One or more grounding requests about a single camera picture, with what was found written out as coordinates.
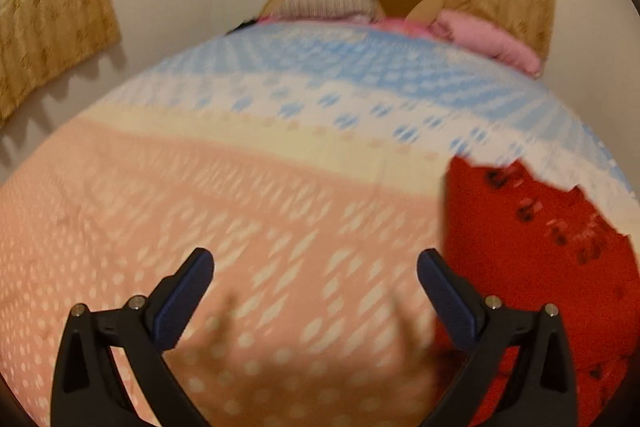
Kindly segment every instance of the knitted pillow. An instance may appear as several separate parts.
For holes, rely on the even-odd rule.
[[[376,0],[285,0],[271,13],[279,19],[345,19],[364,15],[376,19]]]

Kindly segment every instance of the cream stripe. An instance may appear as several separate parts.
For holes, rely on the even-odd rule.
[[[102,103],[89,108],[83,116],[126,132],[213,141],[277,156],[414,195],[439,195],[449,162],[448,156],[391,141],[231,112],[186,112]]]

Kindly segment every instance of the pink pillow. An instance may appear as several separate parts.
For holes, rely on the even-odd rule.
[[[378,22],[371,24],[373,28],[383,30],[390,33],[398,33],[407,37],[420,39],[433,39],[433,32],[428,26],[419,23],[407,21],[401,18],[387,17],[380,19]]]
[[[542,61],[536,52],[489,21],[455,10],[441,10],[430,29],[434,35],[472,52],[531,76],[540,74]]]

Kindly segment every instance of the white dot pattern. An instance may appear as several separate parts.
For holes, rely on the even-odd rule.
[[[438,240],[428,198],[84,120],[0,199],[12,202],[0,207],[0,371],[40,426],[71,306],[148,295],[197,246],[214,253],[216,277],[165,359],[212,425],[414,427],[428,408],[431,380],[416,375],[430,370],[407,370],[415,353],[392,306],[405,303],[402,319],[428,338],[433,311],[410,269]]]

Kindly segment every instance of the red blanket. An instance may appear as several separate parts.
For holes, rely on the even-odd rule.
[[[580,425],[589,425],[622,381],[640,337],[640,278],[628,238],[580,188],[550,187],[517,161],[496,169],[453,158],[446,190],[447,263],[481,295],[509,307],[558,305],[577,370]],[[436,347],[451,349],[442,327]],[[504,357],[473,425],[497,405],[516,354]]]

